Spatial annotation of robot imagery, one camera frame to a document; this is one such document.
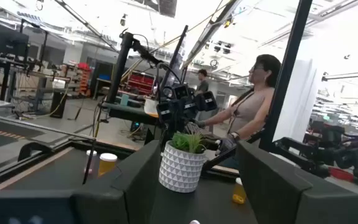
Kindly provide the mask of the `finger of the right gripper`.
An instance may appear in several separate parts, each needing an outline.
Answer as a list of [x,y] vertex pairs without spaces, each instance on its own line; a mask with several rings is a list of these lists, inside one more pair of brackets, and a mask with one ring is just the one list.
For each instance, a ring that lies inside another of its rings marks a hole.
[[156,106],[160,122],[169,122],[172,118],[172,104],[168,101],[161,102]]
[[196,95],[196,107],[198,111],[212,111],[217,108],[216,99],[211,91]]

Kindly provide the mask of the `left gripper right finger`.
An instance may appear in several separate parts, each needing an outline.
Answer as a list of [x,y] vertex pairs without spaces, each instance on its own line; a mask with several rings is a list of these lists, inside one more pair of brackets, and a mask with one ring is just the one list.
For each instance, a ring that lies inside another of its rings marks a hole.
[[248,142],[237,145],[237,161],[258,224],[295,224],[301,195],[313,186],[300,170]]

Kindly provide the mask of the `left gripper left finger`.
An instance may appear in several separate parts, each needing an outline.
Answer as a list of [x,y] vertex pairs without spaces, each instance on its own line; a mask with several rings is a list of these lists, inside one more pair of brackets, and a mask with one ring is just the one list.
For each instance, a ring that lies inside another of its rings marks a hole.
[[76,224],[149,224],[158,185],[157,140],[71,196]]

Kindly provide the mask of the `orange medicine bottle white cap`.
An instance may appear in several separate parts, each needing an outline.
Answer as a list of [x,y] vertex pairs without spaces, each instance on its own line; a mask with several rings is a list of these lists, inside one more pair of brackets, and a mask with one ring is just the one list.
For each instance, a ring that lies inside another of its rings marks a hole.
[[232,193],[232,201],[237,204],[244,204],[246,202],[247,195],[243,188],[242,181],[238,177],[236,178],[236,183],[234,185],[234,190]]
[[113,170],[116,166],[117,155],[111,153],[102,153],[99,157],[98,176]]

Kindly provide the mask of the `light wooden shelf black posts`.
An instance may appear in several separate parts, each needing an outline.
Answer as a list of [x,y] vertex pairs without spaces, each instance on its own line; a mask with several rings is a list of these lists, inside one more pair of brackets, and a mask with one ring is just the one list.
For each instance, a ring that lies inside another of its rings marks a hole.
[[6,123],[18,124],[18,125],[22,125],[22,126],[28,126],[28,127],[31,127],[31,128],[46,130],[46,131],[50,131],[50,132],[54,132],[54,133],[60,133],[60,134],[66,135],[66,136],[73,136],[73,137],[76,137],[76,138],[86,139],[86,140],[91,141],[91,152],[90,152],[90,155],[88,156],[88,161],[86,163],[85,174],[84,174],[84,177],[83,177],[83,184],[86,183],[87,178],[88,178],[88,174],[89,174],[89,169],[90,169],[90,166],[91,166],[92,160],[93,160],[93,152],[94,152],[95,145],[96,145],[96,138],[95,137],[87,136],[87,135],[84,135],[84,134],[70,133],[70,132],[67,132],[67,131],[62,131],[62,130],[59,130],[59,129],[50,128],[50,127],[47,127],[47,126],[41,126],[41,125],[38,125],[38,124],[29,123],[29,122],[25,122],[25,121],[20,121],[20,120],[16,120],[16,119],[5,118],[5,117],[2,117],[2,116],[0,116],[0,121],[6,122]]

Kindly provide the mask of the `clear sheet orange edge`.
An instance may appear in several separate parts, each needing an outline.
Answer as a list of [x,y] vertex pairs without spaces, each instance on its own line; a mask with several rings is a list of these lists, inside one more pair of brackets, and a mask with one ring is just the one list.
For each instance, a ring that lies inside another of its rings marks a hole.
[[157,105],[157,101],[147,98],[144,104],[144,113],[154,118],[158,118]]

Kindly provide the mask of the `person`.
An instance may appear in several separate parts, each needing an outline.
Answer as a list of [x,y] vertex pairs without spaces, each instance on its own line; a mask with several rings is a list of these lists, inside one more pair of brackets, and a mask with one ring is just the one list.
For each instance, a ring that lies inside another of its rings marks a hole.
[[273,55],[259,55],[249,70],[250,82],[253,84],[251,90],[243,93],[231,106],[216,115],[203,121],[194,121],[200,128],[228,119],[231,121],[227,136],[221,139],[219,152],[234,149],[240,140],[249,139],[263,128],[281,65],[279,59]]
[[200,69],[198,71],[198,80],[200,81],[200,84],[198,85],[195,94],[201,94],[208,91],[209,83],[207,81],[208,73],[205,69]]

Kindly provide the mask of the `dark grey desk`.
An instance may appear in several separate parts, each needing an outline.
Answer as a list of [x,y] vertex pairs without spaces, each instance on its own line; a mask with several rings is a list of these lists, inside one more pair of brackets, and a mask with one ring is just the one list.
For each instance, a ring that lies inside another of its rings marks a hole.
[[159,126],[158,118],[155,118],[144,112],[142,108],[133,108],[114,103],[100,103],[99,106],[109,110],[109,116],[113,118],[124,119],[128,121],[138,121],[139,123],[149,125],[145,137],[145,144],[151,140],[159,140],[161,129]]

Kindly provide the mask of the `red storage bin rack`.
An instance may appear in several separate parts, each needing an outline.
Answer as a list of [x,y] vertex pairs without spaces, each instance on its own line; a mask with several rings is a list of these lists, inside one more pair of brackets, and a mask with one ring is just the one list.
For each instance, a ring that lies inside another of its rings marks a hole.
[[79,63],[77,65],[77,71],[81,72],[80,85],[78,92],[84,96],[90,96],[90,88],[88,82],[90,80],[91,69],[87,63]]
[[154,87],[155,77],[148,73],[132,72],[127,80],[130,89],[138,90],[141,95],[149,95]]

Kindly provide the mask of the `white geometric pot green plant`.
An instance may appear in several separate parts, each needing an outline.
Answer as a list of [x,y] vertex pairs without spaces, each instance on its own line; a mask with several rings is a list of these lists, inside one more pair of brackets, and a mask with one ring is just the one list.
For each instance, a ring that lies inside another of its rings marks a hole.
[[205,150],[201,134],[175,133],[162,153],[159,182],[174,192],[194,192],[206,162]]

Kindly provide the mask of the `black pole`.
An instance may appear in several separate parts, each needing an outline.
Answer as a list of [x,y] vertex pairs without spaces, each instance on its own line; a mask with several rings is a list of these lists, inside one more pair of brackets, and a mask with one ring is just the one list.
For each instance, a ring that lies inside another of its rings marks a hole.
[[130,32],[125,32],[122,36],[121,49],[111,78],[111,86],[109,87],[109,92],[106,99],[108,103],[115,102],[119,89],[119,84],[121,82],[122,75],[124,74],[127,56],[129,50],[132,47],[132,43],[133,43],[133,34],[131,34]]

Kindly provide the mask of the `red bin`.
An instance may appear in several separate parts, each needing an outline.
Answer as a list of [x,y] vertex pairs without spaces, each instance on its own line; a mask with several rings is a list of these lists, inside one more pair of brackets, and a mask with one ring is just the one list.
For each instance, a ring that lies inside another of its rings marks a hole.
[[354,175],[346,172],[342,169],[338,169],[335,167],[328,167],[329,173],[331,174],[332,177],[340,179],[340,180],[344,180],[347,182],[353,182],[354,181]]

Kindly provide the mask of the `black table mat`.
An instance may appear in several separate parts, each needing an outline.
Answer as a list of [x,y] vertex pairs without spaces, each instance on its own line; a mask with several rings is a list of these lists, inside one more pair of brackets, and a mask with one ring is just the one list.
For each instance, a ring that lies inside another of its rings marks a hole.
[[[0,184],[0,190],[74,189],[83,180],[85,153],[70,147]],[[150,224],[258,224],[250,203],[232,201],[232,182],[200,179],[190,194],[158,185]]]

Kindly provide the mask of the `black speaker box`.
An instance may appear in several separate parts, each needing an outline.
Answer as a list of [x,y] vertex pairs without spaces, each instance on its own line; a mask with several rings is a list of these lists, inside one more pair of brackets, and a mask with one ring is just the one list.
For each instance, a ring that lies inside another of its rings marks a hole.
[[50,117],[63,118],[67,95],[64,91],[54,91],[50,107]]

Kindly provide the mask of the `black monitor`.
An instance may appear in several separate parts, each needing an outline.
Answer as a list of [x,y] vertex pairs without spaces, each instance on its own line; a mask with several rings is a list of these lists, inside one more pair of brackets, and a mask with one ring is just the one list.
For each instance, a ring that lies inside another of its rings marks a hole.
[[29,36],[0,25],[0,53],[25,57]]

